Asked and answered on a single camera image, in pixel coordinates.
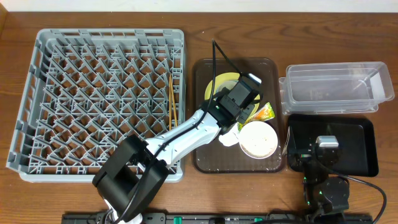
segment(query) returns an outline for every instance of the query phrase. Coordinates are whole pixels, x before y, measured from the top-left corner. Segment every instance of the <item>wooden table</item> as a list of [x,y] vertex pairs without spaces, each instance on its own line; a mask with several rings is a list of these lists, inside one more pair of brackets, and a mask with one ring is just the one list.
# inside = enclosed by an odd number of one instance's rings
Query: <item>wooden table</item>
[[[0,40],[0,223],[60,223],[63,213],[106,205],[91,184],[31,184],[6,169],[22,90],[37,32],[43,28],[177,28],[187,45],[187,116],[193,113],[192,65],[211,57],[215,38],[230,57],[268,57],[285,76],[288,65],[382,61],[398,89],[398,14],[305,13],[9,13]],[[398,101],[366,114],[374,125],[379,175],[364,178],[388,196],[380,223],[398,222]],[[165,184],[150,208],[170,213],[267,213],[305,208],[300,173],[206,175],[187,156],[185,177]],[[349,212],[375,217],[382,197],[352,183]]]

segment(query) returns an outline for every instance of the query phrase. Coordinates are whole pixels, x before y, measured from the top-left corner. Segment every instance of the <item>dark gray tray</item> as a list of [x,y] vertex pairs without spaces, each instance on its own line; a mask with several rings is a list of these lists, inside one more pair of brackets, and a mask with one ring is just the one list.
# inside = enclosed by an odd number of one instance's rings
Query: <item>dark gray tray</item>
[[[217,74],[233,72],[234,69],[224,59],[217,61]],[[278,135],[278,148],[276,152],[266,159],[253,159],[247,156],[239,144],[225,147],[218,138],[210,144],[199,147],[193,152],[193,164],[203,173],[250,173],[250,172],[278,172],[285,161],[281,156],[281,142],[285,142],[285,135],[282,122],[282,110],[280,108],[280,95],[278,87],[278,73],[273,61],[268,58],[247,58],[237,59],[233,62],[243,72],[251,72],[262,80],[264,98],[260,106],[267,102],[271,103],[275,112],[275,118],[267,121]],[[195,104],[198,107],[204,100],[205,89],[212,79],[213,64],[211,59],[203,59],[193,67]]]

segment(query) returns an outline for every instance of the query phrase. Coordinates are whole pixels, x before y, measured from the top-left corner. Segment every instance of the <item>wooden stick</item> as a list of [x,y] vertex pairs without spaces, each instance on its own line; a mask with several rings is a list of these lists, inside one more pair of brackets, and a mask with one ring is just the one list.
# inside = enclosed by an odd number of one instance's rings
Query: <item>wooden stick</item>
[[173,88],[172,74],[170,74],[170,86],[172,87],[172,101],[173,101],[173,109],[174,109],[175,127],[178,127],[177,110],[175,109],[175,101],[174,101],[174,88]]
[[171,80],[169,79],[169,130],[172,129],[172,88],[173,88],[173,86],[170,85],[170,83]]

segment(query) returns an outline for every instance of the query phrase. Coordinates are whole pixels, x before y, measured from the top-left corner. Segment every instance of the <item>black plastic container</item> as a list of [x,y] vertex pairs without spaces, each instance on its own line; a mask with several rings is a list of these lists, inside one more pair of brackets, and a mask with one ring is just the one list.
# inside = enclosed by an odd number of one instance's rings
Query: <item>black plastic container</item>
[[295,154],[308,151],[318,136],[336,136],[343,153],[333,170],[345,175],[375,177],[379,173],[373,124],[366,118],[293,114],[289,117],[287,158],[291,169],[301,172]]

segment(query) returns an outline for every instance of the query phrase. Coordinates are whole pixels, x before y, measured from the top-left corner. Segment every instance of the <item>white wall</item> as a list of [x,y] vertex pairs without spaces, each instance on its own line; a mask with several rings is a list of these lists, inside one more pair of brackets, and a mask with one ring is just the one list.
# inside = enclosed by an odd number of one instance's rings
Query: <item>white wall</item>
[[0,0],[12,11],[398,12],[398,0]]

